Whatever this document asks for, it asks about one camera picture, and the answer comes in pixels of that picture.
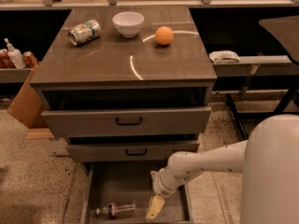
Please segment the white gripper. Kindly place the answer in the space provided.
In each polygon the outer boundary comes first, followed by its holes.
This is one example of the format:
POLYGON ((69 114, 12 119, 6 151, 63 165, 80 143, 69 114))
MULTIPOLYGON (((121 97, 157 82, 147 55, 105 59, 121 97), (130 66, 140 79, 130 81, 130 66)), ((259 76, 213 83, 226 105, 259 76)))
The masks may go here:
POLYGON ((152 188, 155 196, 149 199, 149 209, 146 220, 151 222, 156 219, 164 207, 164 198, 173 195, 181 185, 179 179, 175 178, 168 168, 159 171, 151 171, 152 188))

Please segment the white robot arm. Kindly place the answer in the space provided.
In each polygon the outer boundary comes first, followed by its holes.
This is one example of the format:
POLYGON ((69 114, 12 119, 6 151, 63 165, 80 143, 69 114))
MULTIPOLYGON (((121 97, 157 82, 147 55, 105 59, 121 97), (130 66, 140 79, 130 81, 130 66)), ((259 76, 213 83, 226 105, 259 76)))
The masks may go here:
POLYGON ((241 173, 240 224, 299 224, 299 116, 277 115, 260 122, 245 141, 203 153, 180 151, 150 173, 154 197, 146 219, 164 200, 203 172, 241 173))

